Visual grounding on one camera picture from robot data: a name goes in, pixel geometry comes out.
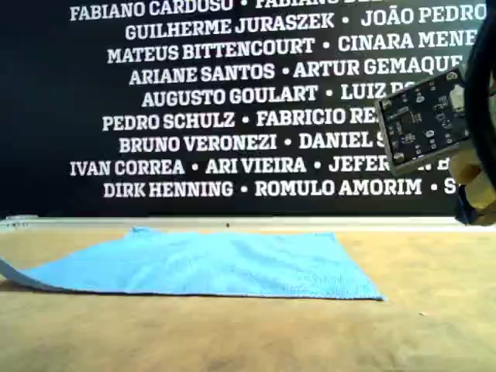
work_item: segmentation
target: blue microfiber cloth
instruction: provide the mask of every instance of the blue microfiber cloth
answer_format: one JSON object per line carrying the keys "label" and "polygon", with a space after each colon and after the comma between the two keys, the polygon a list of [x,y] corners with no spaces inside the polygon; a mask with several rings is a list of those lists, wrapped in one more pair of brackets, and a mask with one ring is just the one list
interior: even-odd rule
{"label": "blue microfiber cloth", "polygon": [[60,260],[0,274],[44,291],[384,299],[332,233],[164,233],[134,228]]}

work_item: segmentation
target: table surface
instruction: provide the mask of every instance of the table surface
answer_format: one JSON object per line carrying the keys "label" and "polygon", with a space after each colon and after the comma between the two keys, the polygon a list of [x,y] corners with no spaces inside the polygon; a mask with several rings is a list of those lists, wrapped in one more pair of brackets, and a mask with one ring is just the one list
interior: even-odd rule
{"label": "table surface", "polygon": [[[0,234],[17,267],[124,229]],[[388,300],[35,293],[0,278],[5,372],[496,370],[496,234],[341,232]]]}

